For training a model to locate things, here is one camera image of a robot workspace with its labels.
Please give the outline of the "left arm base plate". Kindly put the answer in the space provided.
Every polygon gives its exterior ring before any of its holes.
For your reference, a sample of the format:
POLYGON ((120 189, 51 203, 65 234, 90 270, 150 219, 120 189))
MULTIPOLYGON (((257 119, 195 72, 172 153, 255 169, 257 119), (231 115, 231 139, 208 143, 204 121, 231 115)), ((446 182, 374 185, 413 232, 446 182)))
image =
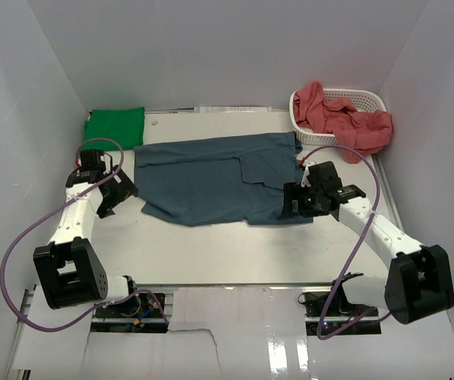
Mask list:
POLYGON ((164 293, 156 293, 160 306, 148 293, 135 296, 127 305, 100 308, 93 314, 90 325, 92 333, 155 333, 168 331, 167 320, 172 314, 171 304, 164 293))

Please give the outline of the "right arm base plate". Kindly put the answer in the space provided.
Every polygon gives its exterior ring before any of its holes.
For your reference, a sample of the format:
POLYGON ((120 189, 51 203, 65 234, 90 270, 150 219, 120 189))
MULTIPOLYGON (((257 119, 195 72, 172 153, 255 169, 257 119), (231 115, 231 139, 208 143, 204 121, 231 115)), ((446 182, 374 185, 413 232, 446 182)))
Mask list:
MULTIPOLYGON (((297 298, 297 302, 305 309, 305 325, 308 336, 317 335, 319 318, 328 295, 328 291, 308 291, 301 293, 297 298)), ((322 323, 322 334, 328 335, 337 331, 368 309, 369 307, 363 304, 342 306, 340 301, 337 299, 333 300, 322 323)), ((365 318, 357 322, 354 326, 340 332, 339 335, 380 335, 382 329, 380 323, 377 322, 379 318, 378 309, 371 310, 365 318)))

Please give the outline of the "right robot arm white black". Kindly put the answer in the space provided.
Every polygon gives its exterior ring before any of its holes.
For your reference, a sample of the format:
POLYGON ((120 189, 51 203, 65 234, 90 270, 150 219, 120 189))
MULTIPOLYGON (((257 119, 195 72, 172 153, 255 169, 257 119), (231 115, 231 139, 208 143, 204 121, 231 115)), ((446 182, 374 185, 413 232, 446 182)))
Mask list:
POLYGON ((347 316, 365 305, 387 310, 407 325, 454 307, 446 251, 424 245, 377 214, 362 190, 343 185, 332 162, 307 164, 301 181, 284 185, 281 215, 330 215, 355 232, 387 268, 384 277, 341 271, 326 299, 337 314, 347 316))

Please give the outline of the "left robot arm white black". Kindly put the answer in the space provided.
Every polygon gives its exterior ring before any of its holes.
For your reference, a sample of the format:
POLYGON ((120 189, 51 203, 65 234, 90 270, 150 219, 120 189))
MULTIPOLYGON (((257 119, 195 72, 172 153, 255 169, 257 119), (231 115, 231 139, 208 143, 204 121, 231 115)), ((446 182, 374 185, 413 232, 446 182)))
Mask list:
POLYGON ((113 302, 124 316, 135 314, 140 296, 129 276, 108 275, 92 245, 96 219, 114 215, 114 208, 138 189, 109 154, 83 150, 78 168, 67 178, 66 200, 59 224, 46 246, 34 250, 33 262, 48 305, 61 309, 90 302, 113 302))

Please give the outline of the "blue t shirt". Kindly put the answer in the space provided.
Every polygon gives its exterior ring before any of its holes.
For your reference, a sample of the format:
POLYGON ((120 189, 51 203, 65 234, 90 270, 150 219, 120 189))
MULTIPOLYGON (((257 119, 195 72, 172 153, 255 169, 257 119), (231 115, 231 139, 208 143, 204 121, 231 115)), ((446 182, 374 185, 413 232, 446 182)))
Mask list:
POLYGON ((164 142, 134 149, 142 212, 183 226, 310 223, 283 217, 284 185, 302 177, 293 132, 164 142))

